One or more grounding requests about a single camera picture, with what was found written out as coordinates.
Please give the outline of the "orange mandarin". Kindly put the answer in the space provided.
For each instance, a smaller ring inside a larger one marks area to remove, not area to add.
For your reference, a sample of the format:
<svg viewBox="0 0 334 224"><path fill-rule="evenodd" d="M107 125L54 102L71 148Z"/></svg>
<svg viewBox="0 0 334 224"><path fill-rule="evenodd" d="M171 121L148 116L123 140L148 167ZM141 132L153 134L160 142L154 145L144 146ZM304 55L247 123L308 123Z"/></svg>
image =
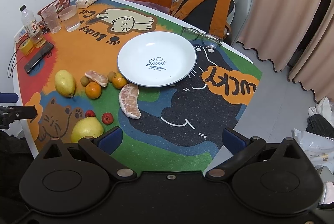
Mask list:
<svg viewBox="0 0 334 224"><path fill-rule="evenodd" d="M89 82L85 86L85 94L89 99L98 99L101 96L102 88L101 86L96 82Z"/></svg>
<svg viewBox="0 0 334 224"><path fill-rule="evenodd" d="M121 73L116 73L111 79L111 82L116 89L122 89L127 84L127 80Z"/></svg>

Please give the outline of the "orange and black backpack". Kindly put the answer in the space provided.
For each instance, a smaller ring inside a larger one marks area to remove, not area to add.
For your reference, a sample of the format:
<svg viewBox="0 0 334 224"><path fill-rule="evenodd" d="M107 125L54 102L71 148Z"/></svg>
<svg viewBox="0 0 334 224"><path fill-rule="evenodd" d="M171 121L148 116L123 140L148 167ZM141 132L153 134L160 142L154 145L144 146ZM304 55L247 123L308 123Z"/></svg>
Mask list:
<svg viewBox="0 0 334 224"><path fill-rule="evenodd" d="M176 0L169 14L206 33L225 39L232 34L234 0Z"/></svg>

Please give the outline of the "large peeled pomelo segment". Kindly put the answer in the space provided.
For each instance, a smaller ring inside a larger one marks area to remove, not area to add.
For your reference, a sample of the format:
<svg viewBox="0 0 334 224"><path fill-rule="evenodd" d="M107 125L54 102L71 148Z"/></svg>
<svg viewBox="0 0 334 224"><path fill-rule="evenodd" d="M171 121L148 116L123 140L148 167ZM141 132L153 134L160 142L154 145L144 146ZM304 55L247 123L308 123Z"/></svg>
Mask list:
<svg viewBox="0 0 334 224"><path fill-rule="evenodd" d="M123 113L133 120L141 117L138 107L139 88L136 84L126 84L120 91L118 96L119 105Z"/></svg>

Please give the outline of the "red small fruit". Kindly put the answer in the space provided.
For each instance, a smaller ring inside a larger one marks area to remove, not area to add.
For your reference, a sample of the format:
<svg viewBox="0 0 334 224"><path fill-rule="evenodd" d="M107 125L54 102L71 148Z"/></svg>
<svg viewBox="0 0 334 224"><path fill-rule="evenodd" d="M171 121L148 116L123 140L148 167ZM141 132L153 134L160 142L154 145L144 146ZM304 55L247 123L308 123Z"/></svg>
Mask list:
<svg viewBox="0 0 334 224"><path fill-rule="evenodd" d="M102 115L101 120L105 125L110 125L114 122L114 117L111 113L106 112Z"/></svg>
<svg viewBox="0 0 334 224"><path fill-rule="evenodd" d="M95 112L93 110L87 110L85 112L85 118L87 118L87 117L95 117L95 116L96 116L96 114L95 114Z"/></svg>

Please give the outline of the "clear textured drinking glass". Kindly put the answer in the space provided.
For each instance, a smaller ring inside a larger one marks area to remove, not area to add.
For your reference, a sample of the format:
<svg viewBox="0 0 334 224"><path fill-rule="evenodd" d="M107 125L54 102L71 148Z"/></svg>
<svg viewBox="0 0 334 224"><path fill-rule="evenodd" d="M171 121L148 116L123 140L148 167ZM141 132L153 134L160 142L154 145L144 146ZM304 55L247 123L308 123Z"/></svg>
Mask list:
<svg viewBox="0 0 334 224"><path fill-rule="evenodd" d="M61 24L55 6L46 8L41 13L41 16L52 34L55 34L61 30Z"/></svg>

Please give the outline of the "white plastic bags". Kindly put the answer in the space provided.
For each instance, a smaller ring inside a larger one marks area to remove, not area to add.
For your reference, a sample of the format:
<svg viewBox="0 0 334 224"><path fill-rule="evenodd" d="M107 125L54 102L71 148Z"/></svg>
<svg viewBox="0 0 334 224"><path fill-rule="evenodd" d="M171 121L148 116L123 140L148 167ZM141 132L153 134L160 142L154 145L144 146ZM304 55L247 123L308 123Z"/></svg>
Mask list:
<svg viewBox="0 0 334 224"><path fill-rule="evenodd" d="M333 209L333 102L327 97L308 109L307 128L293 131L293 138L302 148L323 182L318 207Z"/></svg>

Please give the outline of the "colourful cat table mat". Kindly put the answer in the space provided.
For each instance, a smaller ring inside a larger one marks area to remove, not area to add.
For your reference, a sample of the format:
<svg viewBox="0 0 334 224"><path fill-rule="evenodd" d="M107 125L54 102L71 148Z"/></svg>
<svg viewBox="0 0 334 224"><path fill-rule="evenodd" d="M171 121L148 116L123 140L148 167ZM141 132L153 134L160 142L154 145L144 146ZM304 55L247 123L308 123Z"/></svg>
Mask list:
<svg viewBox="0 0 334 224"><path fill-rule="evenodd" d="M204 170L249 105L262 76L253 62L205 32L122 0L78 10L80 26L46 34L53 45L16 53L13 81L37 116L23 123L36 156L51 138L68 143L76 123L93 112L98 126L118 126L111 155L137 171ZM112 125L102 121L113 116Z"/></svg>

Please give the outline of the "smaller yellow pear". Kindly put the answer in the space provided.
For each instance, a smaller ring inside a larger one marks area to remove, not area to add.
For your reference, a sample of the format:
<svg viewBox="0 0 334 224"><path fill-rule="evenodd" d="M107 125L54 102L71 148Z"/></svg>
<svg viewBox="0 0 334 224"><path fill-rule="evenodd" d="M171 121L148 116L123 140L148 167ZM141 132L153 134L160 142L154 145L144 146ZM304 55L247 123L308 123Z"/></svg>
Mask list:
<svg viewBox="0 0 334 224"><path fill-rule="evenodd" d="M54 85L56 91L63 97L74 97L76 89L75 79L67 70L60 70L55 74Z"/></svg>

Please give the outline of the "white round plate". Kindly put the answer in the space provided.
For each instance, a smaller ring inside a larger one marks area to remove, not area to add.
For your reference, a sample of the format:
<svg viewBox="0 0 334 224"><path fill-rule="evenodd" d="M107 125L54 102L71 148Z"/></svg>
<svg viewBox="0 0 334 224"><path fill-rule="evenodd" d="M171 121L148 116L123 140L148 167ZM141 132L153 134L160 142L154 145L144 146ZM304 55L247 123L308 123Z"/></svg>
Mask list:
<svg viewBox="0 0 334 224"><path fill-rule="evenodd" d="M194 68L196 51L184 37L166 31L144 33L119 51L118 71L143 87L164 87L183 80Z"/></svg>

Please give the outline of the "large yellow-green pear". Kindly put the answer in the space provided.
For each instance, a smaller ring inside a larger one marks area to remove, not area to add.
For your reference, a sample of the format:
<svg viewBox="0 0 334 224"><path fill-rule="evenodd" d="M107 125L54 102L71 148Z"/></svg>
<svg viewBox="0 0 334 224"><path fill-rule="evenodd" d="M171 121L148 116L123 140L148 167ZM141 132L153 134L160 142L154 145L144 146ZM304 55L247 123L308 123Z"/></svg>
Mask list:
<svg viewBox="0 0 334 224"><path fill-rule="evenodd" d="M104 133L102 124L96 117L87 117L78 121L71 133L71 141L73 143L78 142L81 138L86 136L92 136L98 138Z"/></svg>

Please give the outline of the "beige curtain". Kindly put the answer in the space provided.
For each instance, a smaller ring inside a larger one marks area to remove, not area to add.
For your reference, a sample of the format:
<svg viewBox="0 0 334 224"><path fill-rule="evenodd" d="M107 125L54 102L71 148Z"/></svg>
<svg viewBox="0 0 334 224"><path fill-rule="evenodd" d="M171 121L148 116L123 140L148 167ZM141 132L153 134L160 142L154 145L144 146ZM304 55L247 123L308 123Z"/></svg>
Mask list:
<svg viewBox="0 0 334 224"><path fill-rule="evenodd" d="M254 0L240 41L261 60L282 71L304 38L321 0ZM313 91L316 100L333 98L333 14L325 17L288 79Z"/></svg>

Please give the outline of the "black smartphone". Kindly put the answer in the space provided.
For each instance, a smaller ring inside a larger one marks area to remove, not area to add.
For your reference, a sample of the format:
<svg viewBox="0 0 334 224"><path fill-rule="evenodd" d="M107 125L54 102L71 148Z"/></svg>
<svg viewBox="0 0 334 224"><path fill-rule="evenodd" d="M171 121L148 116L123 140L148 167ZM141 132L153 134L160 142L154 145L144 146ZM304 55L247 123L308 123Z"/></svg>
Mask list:
<svg viewBox="0 0 334 224"><path fill-rule="evenodd" d="M54 48L54 45L50 42L45 42L45 44L37 51L37 53L27 62L24 66L24 70L29 74L36 65Z"/></svg>

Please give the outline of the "plastic drink bottle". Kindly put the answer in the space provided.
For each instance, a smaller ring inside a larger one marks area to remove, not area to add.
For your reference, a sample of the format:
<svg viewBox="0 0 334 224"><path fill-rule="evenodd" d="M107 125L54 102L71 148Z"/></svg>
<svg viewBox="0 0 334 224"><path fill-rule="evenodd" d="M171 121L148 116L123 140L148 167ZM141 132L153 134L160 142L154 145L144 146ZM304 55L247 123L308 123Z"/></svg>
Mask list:
<svg viewBox="0 0 334 224"><path fill-rule="evenodd" d="M22 24L27 34L33 41L33 45L36 48L42 47L45 44L46 39L44 38L44 34L40 29L33 12L28 10L25 5L22 5L20 7L20 11L22 13L21 17Z"/></svg>

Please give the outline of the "dark-framed eyeglasses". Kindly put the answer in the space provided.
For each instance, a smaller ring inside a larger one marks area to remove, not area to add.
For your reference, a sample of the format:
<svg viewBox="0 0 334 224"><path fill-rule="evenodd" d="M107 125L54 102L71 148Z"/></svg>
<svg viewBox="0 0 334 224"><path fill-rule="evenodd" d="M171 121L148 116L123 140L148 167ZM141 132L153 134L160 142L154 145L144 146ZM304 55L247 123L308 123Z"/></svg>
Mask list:
<svg viewBox="0 0 334 224"><path fill-rule="evenodd" d="M201 43L208 48L215 49L218 46L221 46L221 40L217 36L208 33L201 33L193 28L182 27L181 36L190 42L200 40Z"/></svg>

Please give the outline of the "yellow tape roll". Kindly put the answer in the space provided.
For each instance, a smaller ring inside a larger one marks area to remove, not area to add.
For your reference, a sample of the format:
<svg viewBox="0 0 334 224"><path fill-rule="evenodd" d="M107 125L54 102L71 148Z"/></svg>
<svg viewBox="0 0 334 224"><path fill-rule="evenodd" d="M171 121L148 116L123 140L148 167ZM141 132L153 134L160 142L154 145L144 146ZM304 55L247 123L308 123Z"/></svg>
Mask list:
<svg viewBox="0 0 334 224"><path fill-rule="evenodd" d="M21 53L24 56L29 55L34 50L34 43L33 43L33 41L30 38L26 39L19 46L19 50L21 51Z"/></svg>

